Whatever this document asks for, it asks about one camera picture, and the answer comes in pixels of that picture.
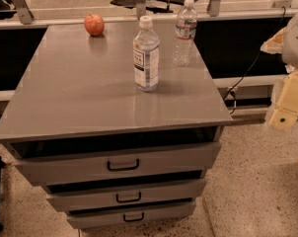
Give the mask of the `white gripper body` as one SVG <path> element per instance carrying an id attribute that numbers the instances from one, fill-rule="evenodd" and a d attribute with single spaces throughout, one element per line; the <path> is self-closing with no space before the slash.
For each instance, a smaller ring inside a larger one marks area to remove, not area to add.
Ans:
<path id="1" fill-rule="evenodd" d="M 285 28 L 282 45 L 282 60 L 298 68 L 298 13 Z"/>

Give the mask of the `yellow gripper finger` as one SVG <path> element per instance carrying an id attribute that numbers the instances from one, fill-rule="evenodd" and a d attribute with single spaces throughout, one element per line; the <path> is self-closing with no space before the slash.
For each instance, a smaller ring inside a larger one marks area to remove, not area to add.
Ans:
<path id="1" fill-rule="evenodd" d="M 288 130 L 297 119 L 298 70 L 275 82 L 267 125 L 276 130 Z"/>
<path id="2" fill-rule="evenodd" d="M 281 54 L 284 32 L 285 29 L 281 29 L 271 38 L 266 40 L 261 45 L 261 51 L 269 54 Z"/>

